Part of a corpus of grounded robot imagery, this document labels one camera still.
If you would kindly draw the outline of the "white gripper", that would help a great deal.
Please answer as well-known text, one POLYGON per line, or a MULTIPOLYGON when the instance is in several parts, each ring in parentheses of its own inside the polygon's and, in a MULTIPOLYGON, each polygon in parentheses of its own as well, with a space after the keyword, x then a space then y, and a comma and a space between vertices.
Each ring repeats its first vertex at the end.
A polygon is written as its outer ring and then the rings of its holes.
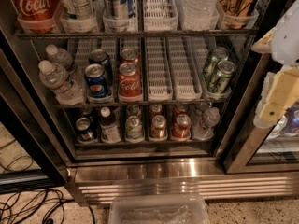
POLYGON ((284 66, 277 73, 268 72, 263 82, 262 99, 258 104, 258 118, 266 123, 277 123, 295 102, 299 100, 299 0, 270 29, 256 41, 251 50, 264 54, 284 66))

